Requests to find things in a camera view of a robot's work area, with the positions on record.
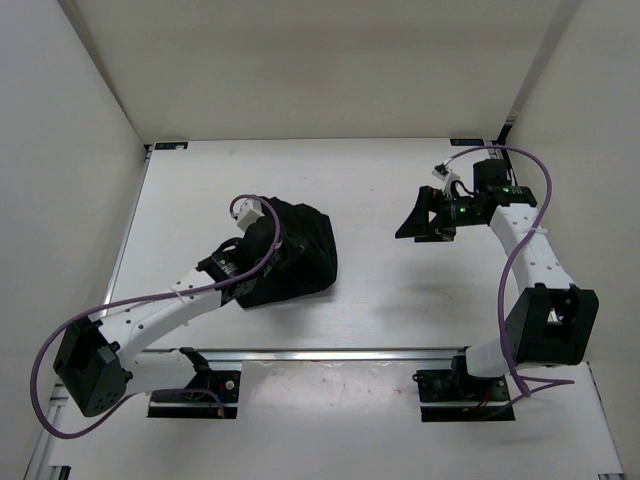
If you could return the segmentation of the front aluminium rail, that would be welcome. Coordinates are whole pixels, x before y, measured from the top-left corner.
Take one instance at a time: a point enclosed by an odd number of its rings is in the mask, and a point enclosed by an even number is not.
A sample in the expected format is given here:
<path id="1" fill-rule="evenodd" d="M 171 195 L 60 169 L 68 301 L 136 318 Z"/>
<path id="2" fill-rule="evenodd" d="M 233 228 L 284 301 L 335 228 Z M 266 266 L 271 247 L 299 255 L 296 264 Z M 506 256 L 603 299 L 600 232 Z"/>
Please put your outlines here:
<path id="1" fill-rule="evenodd" d="M 448 360 L 458 354 L 456 348 L 395 349 L 198 349 L 210 362 L 241 361 L 431 361 Z"/>

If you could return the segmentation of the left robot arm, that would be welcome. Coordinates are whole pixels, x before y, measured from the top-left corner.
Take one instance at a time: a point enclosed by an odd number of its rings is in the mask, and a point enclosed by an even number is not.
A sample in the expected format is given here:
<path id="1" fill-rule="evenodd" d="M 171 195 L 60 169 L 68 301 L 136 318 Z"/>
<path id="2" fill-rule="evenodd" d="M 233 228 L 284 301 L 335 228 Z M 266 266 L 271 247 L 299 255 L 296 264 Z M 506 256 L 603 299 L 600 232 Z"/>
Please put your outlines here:
<path id="1" fill-rule="evenodd" d="M 309 245 L 302 235 L 261 217 L 243 237 L 221 244 L 158 299 L 136 300 L 101 320 L 83 316 L 73 321 L 65 330 L 54 370 L 86 417 L 106 413 L 128 395 L 163 388 L 198 400 L 208 392 L 210 377 L 194 350 L 174 350 L 151 360 L 143 359 L 142 352 L 179 326 L 231 301 L 274 301 L 280 275 L 303 258 Z"/>

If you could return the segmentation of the left blue corner label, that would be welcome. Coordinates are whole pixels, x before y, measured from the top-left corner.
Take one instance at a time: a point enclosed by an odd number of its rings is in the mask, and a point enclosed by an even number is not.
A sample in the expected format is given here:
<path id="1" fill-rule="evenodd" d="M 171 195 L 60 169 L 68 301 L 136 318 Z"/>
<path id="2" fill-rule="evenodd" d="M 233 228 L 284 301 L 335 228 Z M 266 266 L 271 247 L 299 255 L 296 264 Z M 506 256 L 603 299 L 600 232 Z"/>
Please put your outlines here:
<path id="1" fill-rule="evenodd" d="M 154 145 L 156 151 L 174 151 L 174 150 L 186 150 L 188 148 L 188 142 L 157 142 Z"/>

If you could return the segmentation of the left aluminium rail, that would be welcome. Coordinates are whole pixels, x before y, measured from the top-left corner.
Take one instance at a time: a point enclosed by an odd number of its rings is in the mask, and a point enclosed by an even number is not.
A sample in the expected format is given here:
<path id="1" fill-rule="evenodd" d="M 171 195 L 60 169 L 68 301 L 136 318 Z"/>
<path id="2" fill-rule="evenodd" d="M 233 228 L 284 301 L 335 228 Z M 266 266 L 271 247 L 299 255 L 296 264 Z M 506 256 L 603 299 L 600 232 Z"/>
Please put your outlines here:
<path id="1" fill-rule="evenodd" d="M 68 440 L 86 435 L 106 421 L 114 410 L 114 407 L 109 405 L 105 412 L 95 418 L 94 424 L 86 427 L 82 431 L 66 433 L 63 432 L 60 427 L 62 415 L 66 409 L 66 402 L 71 399 L 66 387 L 60 383 L 55 384 L 45 406 L 40 404 L 37 396 L 39 368 L 44 360 L 44 354 L 57 338 L 61 338 L 62 341 L 58 347 L 56 358 L 61 359 L 65 367 L 92 366 L 96 355 L 100 352 L 106 353 L 109 359 L 115 356 L 113 352 L 101 346 L 97 341 L 98 316 L 105 312 L 105 310 L 96 310 L 89 313 L 84 312 L 78 315 L 73 322 L 63 324 L 59 330 L 51 334 L 50 338 L 45 341 L 45 344 L 36 355 L 36 360 L 30 374 L 29 392 L 37 420 L 42 426 L 42 432 L 39 435 L 29 460 L 24 475 L 26 479 L 66 479 L 70 472 L 68 466 L 50 467 L 48 465 L 53 442 L 57 439 Z"/>

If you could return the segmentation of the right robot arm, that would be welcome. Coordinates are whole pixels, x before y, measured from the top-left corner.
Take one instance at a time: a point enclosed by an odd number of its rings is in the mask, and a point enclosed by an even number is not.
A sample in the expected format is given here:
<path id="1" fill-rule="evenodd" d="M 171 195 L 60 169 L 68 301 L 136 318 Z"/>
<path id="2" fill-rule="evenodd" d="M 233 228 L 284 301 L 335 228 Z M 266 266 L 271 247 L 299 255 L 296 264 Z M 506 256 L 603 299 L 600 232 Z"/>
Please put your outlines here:
<path id="1" fill-rule="evenodd" d="M 498 286 L 498 336 L 454 357 L 452 393 L 470 400 L 484 389 L 485 379 L 505 374 L 525 391 L 529 379 L 520 375 L 521 368 L 580 364 L 599 300 L 594 291 L 577 286 L 555 255 L 541 226 L 548 205 L 513 183 L 503 159 L 475 163 L 472 189 L 448 163 L 436 166 L 433 174 L 442 187 L 420 188 L 396 238 L 451 242 L 462 227 L 486 225 L 507 257 Z"/>

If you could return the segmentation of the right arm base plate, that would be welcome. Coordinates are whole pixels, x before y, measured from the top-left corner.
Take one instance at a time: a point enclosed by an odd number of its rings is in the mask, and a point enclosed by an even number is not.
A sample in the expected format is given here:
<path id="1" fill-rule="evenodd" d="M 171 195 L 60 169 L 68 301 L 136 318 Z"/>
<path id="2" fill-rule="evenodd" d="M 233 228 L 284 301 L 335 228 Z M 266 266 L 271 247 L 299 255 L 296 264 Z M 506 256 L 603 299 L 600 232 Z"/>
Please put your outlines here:
<path id="1" fill-rule="evenodd" d="M 515 420 L 504 376 L 470 376 L 462 364 L 449 369 L 422 369 L 417 384 L 423 423 L 508 422 Z"/>

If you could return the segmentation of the right blue corner label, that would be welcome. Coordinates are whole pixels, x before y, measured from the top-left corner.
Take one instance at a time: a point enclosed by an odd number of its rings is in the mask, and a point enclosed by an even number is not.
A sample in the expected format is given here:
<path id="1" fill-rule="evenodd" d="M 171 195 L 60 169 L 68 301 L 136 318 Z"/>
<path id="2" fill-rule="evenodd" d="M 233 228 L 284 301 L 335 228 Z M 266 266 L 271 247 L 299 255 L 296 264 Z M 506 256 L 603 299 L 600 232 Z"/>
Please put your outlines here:
<path id="1" fill-rule="evenodd" d="M 451 138 L 450 144 L 453 147 L 467 148 L 484 146 L 484 140 L 479 138 Z"/>

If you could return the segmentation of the blue corner label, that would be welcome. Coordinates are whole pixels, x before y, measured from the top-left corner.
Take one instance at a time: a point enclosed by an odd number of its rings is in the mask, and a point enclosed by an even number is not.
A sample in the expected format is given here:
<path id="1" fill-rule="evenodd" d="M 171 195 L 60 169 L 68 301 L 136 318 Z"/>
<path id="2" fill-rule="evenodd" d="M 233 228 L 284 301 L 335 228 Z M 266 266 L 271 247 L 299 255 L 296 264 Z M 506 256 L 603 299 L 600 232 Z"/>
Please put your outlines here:
<path id="1" fill-rule="evenodd" d="M 174 150 L 186 150 L 188 148 L 188 142 L 157 142 L 154 145 L 156 151 L 174 151 Z"/>
<path id="2" fill-rule="evenodd" d="M 467 148 L 484 146 L 484 140 L 479 138 L 451 138 L 450 144 L 453 147 Z"/>

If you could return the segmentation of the black pleated skirt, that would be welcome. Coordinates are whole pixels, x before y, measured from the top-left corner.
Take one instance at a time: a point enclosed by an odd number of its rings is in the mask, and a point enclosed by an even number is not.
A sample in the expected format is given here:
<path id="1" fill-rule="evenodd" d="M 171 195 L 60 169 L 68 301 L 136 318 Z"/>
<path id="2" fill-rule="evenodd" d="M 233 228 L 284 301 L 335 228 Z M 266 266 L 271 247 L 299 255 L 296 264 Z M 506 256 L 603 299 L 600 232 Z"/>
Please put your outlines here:
<path id="1" fill-rule="evenodd" d="M 281 225 L 281 246 L 271 257 L 269 272 L 240 297 L 244 309 L 315 294 L 333 285 L 338 273 L 336 242 L 328 215 L 307 204 L 268 199 Z"/>

